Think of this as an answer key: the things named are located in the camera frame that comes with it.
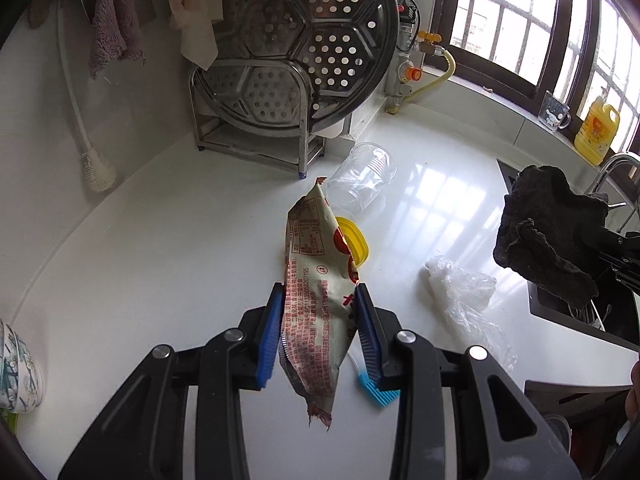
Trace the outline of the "black cloth rag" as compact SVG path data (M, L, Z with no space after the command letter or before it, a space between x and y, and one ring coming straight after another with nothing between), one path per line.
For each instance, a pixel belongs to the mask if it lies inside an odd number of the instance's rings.
M495 263L582 309L598 288L574 235L581 224L605 226L607 216L606 201L574 193L561 169L530 165L504 196Z

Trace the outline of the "blue silicone basting brush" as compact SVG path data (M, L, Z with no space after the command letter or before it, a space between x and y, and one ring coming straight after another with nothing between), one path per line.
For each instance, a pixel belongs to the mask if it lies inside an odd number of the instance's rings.
M386 408L400 397L398 390L380 390L369 376L361 356L352 350L347 353L355 367L358 384L368 398L379 408Z

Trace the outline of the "clear plastic bag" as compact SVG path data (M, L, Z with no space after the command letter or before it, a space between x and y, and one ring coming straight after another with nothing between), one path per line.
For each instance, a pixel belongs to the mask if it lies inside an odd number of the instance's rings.
M468 271L444 257L424 264L425 285L435 308L462 350L484 347L508 372L518 355L502 328L485 315L497 281L482 272Z

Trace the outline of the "red white snack wrapper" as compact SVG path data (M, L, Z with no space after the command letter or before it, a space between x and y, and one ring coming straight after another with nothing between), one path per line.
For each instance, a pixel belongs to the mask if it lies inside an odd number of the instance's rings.
M332 424L340 367L356 334L354 256L316 182L288 211L279 359L309 418Z

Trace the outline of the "black kitchen sink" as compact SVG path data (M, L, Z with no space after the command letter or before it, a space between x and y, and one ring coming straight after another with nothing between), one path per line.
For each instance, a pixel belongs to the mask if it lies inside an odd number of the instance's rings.
M495 263L537 291L533 312L570 327L602 321L612 342L639 344L639 233L605 226L608 196L576 194L564 172L530 165L514 178L497 231Z

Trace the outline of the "steel sink faucet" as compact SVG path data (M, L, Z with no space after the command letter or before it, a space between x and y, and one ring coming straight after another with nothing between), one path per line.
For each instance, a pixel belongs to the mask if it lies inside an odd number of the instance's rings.
M606 225L618 234L639 229L639 155L619 152L608 156L585 189L586 195L608 203L613 219Z

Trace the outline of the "yellow oil bottle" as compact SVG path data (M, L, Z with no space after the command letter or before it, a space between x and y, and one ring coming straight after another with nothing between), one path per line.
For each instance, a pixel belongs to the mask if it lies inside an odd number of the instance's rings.
M599 166L610 148L618 126L620 113L603 96L597 96L589 107L574 139L574 147L593 166Z

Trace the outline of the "patterned ceramic bowl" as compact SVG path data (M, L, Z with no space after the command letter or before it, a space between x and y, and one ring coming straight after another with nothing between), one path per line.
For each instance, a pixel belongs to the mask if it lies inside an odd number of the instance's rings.
M1 322L0 365L2 410L13 414L31 412L42 402L42 374L27 344L5 322Z

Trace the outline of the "glass mug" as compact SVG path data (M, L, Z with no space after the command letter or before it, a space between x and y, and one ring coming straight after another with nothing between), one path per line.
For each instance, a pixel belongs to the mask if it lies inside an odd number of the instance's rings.
M538 119L544 128L555 132L567 128L572 116L570 116L568 106L559 101L550 91L547 91L541 102Z

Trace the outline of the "barred window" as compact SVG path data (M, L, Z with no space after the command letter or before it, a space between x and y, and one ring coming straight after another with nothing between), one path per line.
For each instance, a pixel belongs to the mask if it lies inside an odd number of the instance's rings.
M575 133L597 98L620 114L613 151L639 148L639 35L614 0L435 0L454 73L536 114L551 94Z

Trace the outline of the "white bottle brush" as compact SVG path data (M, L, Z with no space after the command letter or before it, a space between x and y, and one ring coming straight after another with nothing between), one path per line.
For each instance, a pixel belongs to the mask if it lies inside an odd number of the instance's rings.
M74 120L74 135L78 144L82 180L86 189L94 194L111 192L116 186L117 170L92 140L89 101L78 93L72 55L67 41L67 0L56 0L56 41L63 80Z

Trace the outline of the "clear plastic jar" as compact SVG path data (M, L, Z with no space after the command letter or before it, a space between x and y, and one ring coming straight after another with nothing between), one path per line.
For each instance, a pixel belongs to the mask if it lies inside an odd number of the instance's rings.
M348 153L334 174L322 184L333 208L360 214L393 181L397 167L392 155L381 145L362 142Z

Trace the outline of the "gas valve with orange knob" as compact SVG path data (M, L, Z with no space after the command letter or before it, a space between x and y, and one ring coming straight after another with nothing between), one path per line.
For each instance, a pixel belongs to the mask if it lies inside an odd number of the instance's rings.
M414 0L404 0L398 6L399 34L396 44L396 63L392 78L392 109L398 110L402 100L411 92L410 82L419 81L421 71L411 61L410 54L420 32L421 14Z

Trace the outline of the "steel dish rack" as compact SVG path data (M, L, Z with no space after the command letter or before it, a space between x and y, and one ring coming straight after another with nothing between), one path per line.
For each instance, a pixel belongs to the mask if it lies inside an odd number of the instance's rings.
M303 179L326 141L350 127L345 118L319 129L311 81L290 61L230 58L194 67L189 78L195 145L291 169Z

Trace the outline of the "perforated steel steamer tray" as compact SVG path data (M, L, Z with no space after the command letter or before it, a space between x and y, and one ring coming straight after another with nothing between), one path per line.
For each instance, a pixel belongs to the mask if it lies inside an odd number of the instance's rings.
M399 30L397 0L222 0L216 62L290 61L311 81L312 124L332 126L384 78Z

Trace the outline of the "beige hanging cloth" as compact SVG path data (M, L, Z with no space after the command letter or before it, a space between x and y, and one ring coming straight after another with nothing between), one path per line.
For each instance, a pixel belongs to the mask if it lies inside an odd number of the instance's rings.
M168 0L171 24L181 32L180 52L202 70L218 56L214 24L224 19L222 0Z

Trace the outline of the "purple knitted cloth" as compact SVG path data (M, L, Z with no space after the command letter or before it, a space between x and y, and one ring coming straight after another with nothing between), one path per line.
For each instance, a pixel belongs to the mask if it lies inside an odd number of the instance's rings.
M93 14L89 72L93 79L113 60L143 61L140 23L134 0L90 0Z

